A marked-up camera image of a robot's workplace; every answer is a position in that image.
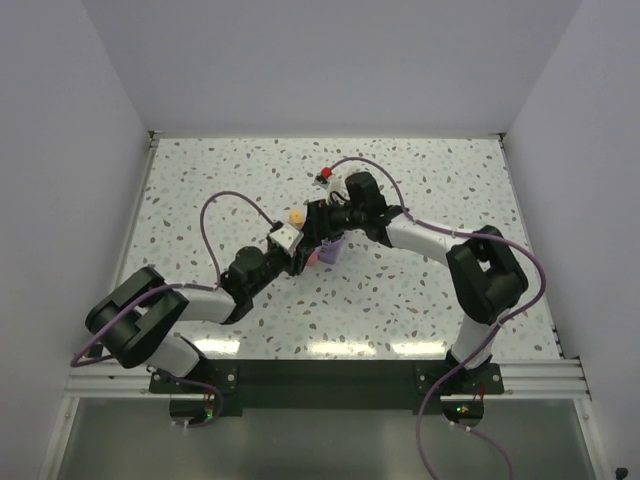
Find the pink triangular power strip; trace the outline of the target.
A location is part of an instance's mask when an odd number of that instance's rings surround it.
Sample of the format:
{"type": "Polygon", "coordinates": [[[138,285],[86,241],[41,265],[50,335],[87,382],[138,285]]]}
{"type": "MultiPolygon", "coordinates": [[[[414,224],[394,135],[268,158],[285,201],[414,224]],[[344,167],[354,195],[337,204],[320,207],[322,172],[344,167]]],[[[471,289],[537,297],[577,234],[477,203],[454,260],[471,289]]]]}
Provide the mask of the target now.
{"type": "Polygon", "coordinates": [[[306,266],[313,267],[318,263],[318,250],[314,250],[307,259],[306,266]]]}

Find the yellow plug adapter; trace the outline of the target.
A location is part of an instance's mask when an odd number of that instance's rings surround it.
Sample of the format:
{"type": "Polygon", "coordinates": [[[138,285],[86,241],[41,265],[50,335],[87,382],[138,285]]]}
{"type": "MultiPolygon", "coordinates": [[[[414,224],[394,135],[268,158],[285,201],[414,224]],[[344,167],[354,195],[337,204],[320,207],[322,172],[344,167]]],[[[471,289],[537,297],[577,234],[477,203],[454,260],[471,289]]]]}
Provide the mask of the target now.
{"type": "Polygon", "coordinates": [[[289,215],[289,222],[297,229],[301,230],[305,223],[304,214],[299,210],[292,210],[289,215]]]}

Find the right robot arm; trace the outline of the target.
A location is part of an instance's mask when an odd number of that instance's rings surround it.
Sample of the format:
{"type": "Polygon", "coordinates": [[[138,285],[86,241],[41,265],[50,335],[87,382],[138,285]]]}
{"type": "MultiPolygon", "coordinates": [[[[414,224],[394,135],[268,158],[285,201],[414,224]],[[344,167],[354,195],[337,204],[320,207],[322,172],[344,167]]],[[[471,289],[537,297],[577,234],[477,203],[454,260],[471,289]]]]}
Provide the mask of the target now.
{"type": "Polygon", "coordinates": [[[306,207],[300,248],[318,247],[348,231],[360,230],[388,248],[411,251],[449,269],[456,298],[464,312],[445,369],[448,386],[469,392],[481,380],[480,366],[491,357],[496,324],[519,302],[528,279],[492,226],[455,233],[450,228],[421,226],[400,205],[389,205],[374,177],[364,171],[346,178],[345,201],[311,201],[306,207]]]}

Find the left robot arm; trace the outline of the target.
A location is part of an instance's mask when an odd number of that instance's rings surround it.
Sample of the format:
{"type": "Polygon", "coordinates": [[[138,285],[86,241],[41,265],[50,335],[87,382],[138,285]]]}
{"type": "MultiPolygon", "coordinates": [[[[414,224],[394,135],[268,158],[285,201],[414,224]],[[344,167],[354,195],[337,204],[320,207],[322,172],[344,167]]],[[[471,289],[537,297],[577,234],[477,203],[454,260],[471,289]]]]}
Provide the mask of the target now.
{"type": "Polygon", "coordinates": [[[101,357],[82,359],[100,343],[123,368],[153,366],[170,372],[183,391],[196,392],[206,383],[207,368],[195,347],[167,339],[173,326],[179,321],[239,322],[253,309],[254,298],[281,274],[301,274],[312,251],[302,246],[288,252],[273,241],[265,251],[243,247],[216,286],[171,284],[154,268],[143,267],[90,310],[85,326],[92,340],[72,366],[101,362],[101,357]]]}

